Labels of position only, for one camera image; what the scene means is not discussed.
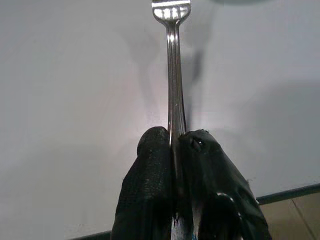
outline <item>white wall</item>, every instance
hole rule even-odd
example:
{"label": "white wall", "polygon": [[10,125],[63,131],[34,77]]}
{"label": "white wall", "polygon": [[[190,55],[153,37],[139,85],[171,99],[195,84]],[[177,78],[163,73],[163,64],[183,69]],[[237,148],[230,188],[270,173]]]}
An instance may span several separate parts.
{"label": "white wall", "polygon": [[[181,28],[188,125],[257,197],[320,182],[319,10],[197,0]],[[140,136],[167,125],[166,54],[150,1],[0,2],[0,239],[111,229]]]}

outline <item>metal fork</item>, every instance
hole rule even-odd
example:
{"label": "metal fork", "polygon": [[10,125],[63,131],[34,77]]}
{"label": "metal fork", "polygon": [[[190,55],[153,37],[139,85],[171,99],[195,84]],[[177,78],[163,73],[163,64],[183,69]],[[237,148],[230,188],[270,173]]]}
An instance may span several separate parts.
{"label": "metal fork", "polygon": [[[186,132],[183,99],[179,26],[191,12],[191,0],[152,0],[155,19],[166,27],[168,55],[168,127],[173,165],[175,214],[178,218],[188,216],[186,190],[183,178],[178,138]],[[190,221],[180,219],[172,224],[171,239],[189,239],[184,233],[190,231]]]}

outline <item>beige surface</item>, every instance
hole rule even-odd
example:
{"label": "beige surface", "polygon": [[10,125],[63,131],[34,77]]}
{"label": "beige surface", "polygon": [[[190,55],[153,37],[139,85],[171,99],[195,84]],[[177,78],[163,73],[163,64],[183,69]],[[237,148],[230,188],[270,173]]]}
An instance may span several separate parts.
{"label": "beige surface", "polygon": [[320,193],[293,199],[315,239],[320,240]]}
{"label": "beige surface", "polygon": [[293,201],[285,200],[261,207],[274,240],[312,240]]}
{"label": "beige surface", "polygon": [[320,240],[320,193],[261,206],[274,240]]}

